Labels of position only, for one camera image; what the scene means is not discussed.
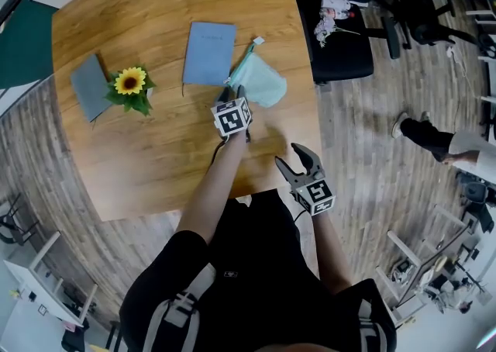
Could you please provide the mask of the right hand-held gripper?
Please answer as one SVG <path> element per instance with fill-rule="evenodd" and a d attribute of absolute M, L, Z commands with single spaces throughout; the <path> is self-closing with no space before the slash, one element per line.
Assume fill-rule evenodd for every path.
<path fill-rule="evenodd" d="M 299 143 L 291 143 L 291 147 L 300 158 L 306 174 L 295 173 L 286 161 L 278 156 L 274 158 L 274 162 L 284 179 L 290 184 L 291 194 L 295 201 L 310 216 L 331 209 L 336 197 L 328 185 L 320 157 Z"/>

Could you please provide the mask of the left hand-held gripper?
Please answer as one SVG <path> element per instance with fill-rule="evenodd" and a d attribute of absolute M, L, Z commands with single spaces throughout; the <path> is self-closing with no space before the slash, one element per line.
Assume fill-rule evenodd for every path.
<path fill-rule="evenodd" d="M 240 85 L 237 88 L 236 99 L 229 99 L 229 96 L 230 88 L 224 87 L 211 107 L 214 126 L 223 142 L 226 142 L 233 134 L 247 131 L 253 120 L 246 100 L 246 89 Z"/>

